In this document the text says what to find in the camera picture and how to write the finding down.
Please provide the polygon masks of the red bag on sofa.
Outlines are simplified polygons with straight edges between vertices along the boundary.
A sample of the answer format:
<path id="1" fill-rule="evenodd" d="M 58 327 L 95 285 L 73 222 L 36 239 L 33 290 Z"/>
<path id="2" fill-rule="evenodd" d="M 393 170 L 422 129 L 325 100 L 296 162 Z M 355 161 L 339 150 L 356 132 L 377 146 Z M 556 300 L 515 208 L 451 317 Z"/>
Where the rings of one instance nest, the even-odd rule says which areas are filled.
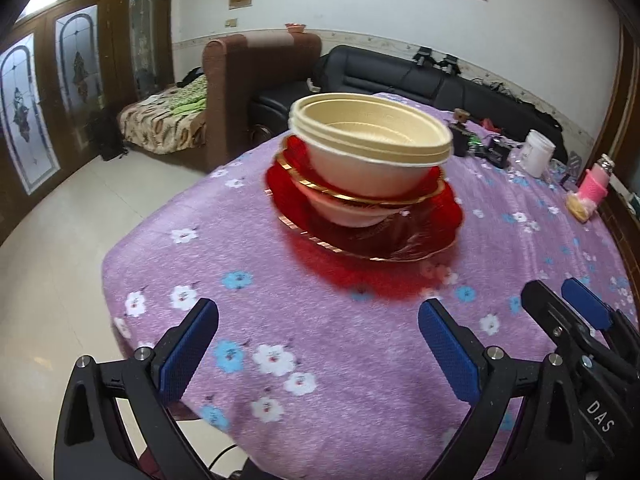
<path id="1" fill-rule="evenodd" d="M 502 133 L 502 129 L 497 127 L 489 118 L 484 118 L 480 125 L 487 131 L 493 133 Z"/>

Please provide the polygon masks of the pink knitted bottle sleeve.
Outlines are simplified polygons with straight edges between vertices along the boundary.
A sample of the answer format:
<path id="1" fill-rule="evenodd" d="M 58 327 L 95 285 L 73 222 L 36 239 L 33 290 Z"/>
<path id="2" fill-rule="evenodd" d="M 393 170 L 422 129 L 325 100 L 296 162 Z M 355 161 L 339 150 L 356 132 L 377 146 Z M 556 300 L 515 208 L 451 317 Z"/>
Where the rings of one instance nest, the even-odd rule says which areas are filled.
<path id="1" fill-rule="evenodd" d="M 584 180 L 578 188 L 577 195 L 581 200 L 589 200 L 598 206 L 608 195 L 608 184 L 611 181 L 615 164 L 607 154 L 602 154 L 593 166 L 586 171 Z"/>

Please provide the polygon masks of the red gold-rimmed plate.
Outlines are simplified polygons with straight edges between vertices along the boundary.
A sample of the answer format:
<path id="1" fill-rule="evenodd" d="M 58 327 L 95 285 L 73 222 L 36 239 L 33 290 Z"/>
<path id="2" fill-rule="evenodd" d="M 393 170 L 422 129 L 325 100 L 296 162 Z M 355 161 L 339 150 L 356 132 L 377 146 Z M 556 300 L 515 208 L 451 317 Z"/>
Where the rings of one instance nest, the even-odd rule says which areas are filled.
<path id="1" fill-rule="evenodd" d="M 265 174 L 279 220 L 294 233 L 334 252 L 370 261 L 413 262 L 451 247 L 464 215 L 448 182 L 439 179 L 422 202 L 384 208 L 349 205 L 305 191 L 276 162 Z"/>
<path id="2" fill-rule="evenodd" d="M 297 136 L 287 136 L 274 161 L 305 190 L 358 206 L 385 209 L 417 205 L 440 194 L 442 170 L 401 167 L 379 160 L 323 151 Z"/>

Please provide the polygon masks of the patterned bed cushion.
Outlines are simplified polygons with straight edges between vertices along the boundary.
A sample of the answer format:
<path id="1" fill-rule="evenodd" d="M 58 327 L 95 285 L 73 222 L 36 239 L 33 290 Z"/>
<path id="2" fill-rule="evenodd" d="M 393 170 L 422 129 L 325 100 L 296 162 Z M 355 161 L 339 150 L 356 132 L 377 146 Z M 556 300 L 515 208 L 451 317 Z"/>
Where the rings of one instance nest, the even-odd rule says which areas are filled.
<path id="1" fill-rule="evenodd" d="M 205 144 L 207 81 L 204 75 L 125 107 L 118 115 L 124 139 L 166 155 Z"/>

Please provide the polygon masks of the black leather sofa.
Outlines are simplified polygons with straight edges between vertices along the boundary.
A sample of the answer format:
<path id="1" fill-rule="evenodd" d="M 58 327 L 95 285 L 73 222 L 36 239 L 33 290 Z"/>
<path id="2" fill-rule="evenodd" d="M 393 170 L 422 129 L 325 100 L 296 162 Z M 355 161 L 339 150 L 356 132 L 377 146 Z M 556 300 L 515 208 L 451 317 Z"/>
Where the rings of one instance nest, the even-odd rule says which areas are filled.
<path id="1" fill-rule="evenodd" d="M 482 84 L 434 66 L 419 51 L 412 61 L 366 49 L 337 46 L 314 64 L 305 80 L 289 82 L 255 94 L 248 104 L 250 128 L 270 138 L 288 128 L 288 111 L 298 99 L 311 94 L 310 86 L 322 92 L 361 94 L 391 93 L 451 112 L 462 108 L 478 124 L 489 118 L 502 134 L 524 141 L 534 129 L 554 145 L 553 157 L 568 159 L 563 128 L 550 114 L 508 92 L 503 84 Z"/>

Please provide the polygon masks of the white plastic jar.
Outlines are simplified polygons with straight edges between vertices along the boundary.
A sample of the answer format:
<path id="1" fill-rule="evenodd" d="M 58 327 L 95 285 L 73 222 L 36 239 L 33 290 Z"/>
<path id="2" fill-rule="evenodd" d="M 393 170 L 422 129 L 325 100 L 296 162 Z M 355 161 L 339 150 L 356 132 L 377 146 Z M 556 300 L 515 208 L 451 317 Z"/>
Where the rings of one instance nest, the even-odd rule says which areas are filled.
<path id="1" fill-rule="evenodd" d="M 521 155 L 521 167 L 532 177 L 540 178 L 547 169 L 555 151 L 555 145 L 537 130 L 526 136 Z"/>

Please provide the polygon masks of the large cream plastic bowl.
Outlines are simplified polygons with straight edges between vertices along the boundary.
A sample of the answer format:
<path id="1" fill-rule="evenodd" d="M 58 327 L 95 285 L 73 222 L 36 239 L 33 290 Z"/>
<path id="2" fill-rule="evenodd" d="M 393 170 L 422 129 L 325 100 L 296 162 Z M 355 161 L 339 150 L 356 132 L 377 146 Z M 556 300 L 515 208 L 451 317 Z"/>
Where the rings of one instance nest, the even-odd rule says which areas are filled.
<path id="1" fill-rule="evenodd" d="M 322 179 L 363 197 L 406 194 L 452 153 L 452 133 L 443 122 L 393 105 L 318 118 L 298 110 L 290 126 Z"/>

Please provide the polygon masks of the purple floral tablecloth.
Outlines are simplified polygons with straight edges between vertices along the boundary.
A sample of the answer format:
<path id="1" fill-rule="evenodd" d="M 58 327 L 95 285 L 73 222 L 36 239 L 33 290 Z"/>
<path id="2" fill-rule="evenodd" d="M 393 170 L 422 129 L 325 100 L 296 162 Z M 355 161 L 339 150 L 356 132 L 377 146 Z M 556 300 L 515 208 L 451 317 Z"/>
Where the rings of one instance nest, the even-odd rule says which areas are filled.
<path id="1" fill-rule="evenodd" d="M 265 173 L 273 139 L 216 168 L 105 257 L 108 310 L 130 347 L 154 344 L 196 300 L 218 332 L 183 402 L 255 463 L 287 479 L 420 479 L 466 410 L 418 329 L 438 298 L 484 344 L 517 359 L 551 352 L 522 309 L 531 280 L 578 278 L 637 313 L 639 294 L 601 219 L 577 222 L 562 188 L 454 157 L 464 221 L 446 252 L 416 263 L 337 255 L 277 217 Z"/>

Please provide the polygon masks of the small black device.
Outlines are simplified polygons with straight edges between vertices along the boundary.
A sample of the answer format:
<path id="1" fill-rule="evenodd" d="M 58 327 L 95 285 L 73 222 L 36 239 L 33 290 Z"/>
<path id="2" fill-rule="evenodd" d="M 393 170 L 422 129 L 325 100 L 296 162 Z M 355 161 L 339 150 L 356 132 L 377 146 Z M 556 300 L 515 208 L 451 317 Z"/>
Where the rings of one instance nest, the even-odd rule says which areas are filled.
<path id="1" fill-rule="evenodd" d="M 492 166 L 505 170 L 509 166 L 511 151 L 512 148 L 505 140 L 498 138 L 498 136 L 492 136 L 485 146 L 484 155 Z"/>

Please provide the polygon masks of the wooden glass-panel door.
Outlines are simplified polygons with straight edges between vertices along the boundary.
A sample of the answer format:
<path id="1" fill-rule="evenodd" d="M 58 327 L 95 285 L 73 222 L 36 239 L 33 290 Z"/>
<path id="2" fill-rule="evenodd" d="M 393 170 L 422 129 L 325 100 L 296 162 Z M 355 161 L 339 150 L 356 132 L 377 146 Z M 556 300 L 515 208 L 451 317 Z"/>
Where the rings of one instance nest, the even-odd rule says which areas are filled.
<path id="1" fill-rule="evenodd" d="M 1 236 L 173 79 L 170 0 L 1 0 Z"/>

